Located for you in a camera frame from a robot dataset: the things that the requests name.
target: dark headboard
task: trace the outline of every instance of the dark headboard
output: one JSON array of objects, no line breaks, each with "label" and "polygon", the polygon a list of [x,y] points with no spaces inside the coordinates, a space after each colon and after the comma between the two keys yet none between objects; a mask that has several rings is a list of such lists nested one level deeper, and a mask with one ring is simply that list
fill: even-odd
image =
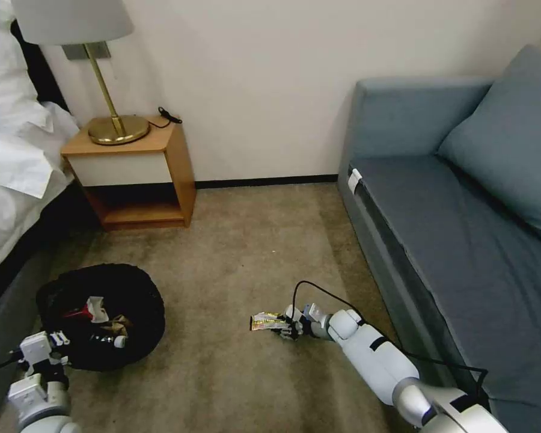
[{"label": "dark headboard", "polygon": [[50,66],[46,62],[42,51],[38,45],[30,44],[22,38],[18,23],[14,21],[10,27],[10,31],[18,39],[24,58],[28,64],[28,75],[30,80],[34,83],[36,91],[38,92],[38,101],[46,102],[51,101],[57,103],[59,106],[68,111],[66,101],[60,92],[58,83],[50,70]]}]

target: carpet floor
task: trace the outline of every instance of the carpet floor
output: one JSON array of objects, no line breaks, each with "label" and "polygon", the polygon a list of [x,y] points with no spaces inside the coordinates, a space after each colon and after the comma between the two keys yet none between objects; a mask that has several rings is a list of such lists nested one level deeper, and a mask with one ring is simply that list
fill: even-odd
[{"label": "carpet floor", "polygon": [[[333,184],[202,190],[190,229],[73,233],[59,273],[130,263],[150,274],[167,330],[145,360],[111,373],[69,369],[72,416],[85,433],[407,432],[334,343],[250,332],[308,279],[393,335]],[[297,304],[341,308],[312,287]],[[5,406],[0,432],[16,430]]]}]

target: candy wrapper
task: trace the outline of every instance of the candy wrapper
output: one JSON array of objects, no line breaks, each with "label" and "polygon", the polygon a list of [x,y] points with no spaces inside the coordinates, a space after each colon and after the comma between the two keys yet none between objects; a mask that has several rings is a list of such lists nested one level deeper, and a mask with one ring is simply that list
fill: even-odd
[{"label": "candy wrapper", "polygon": [[289,324],[279,317],[282,317],[279,313],[259,313],[251,316],[251,331],[289,329]]}]

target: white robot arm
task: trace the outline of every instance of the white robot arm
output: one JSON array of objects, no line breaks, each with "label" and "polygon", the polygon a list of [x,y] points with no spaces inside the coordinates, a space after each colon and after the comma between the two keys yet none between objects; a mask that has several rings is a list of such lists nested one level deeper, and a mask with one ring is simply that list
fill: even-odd
[{"label": "white robot arm", "polygon": [[52,350],[70,342],[62,332],[40,332],[20,344],[22,361],[28,370],[24,379],[13,383],[8,400],[18,410],[21,433],[80,433],[70,418],[68,379],[64,374],[67,359]]},{"label": "white robot arm", "polygon": [[336,342],[376,396],[422,433],[507,433],[463,391],[422,383],[410,359],[354,310],[326,315],[312,304],[304,315],[289,306],[284,316],[297,332]]}]

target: seat cushion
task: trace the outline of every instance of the seat cushion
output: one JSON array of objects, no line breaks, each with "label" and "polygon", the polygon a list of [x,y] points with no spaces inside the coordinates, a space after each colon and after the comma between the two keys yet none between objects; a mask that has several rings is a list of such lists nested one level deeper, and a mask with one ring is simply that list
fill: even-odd
[{"label": "seat cushion", "polygon": [[438,152],[541,236],[541,51],[523,48]]},{"label": "seat cushion", "polygon": [[431,294],[465,363],[489,370],[496,415],[512,433],[541,432],[541,239],[436,156],[351,168],[420,279],[410,290]]}]

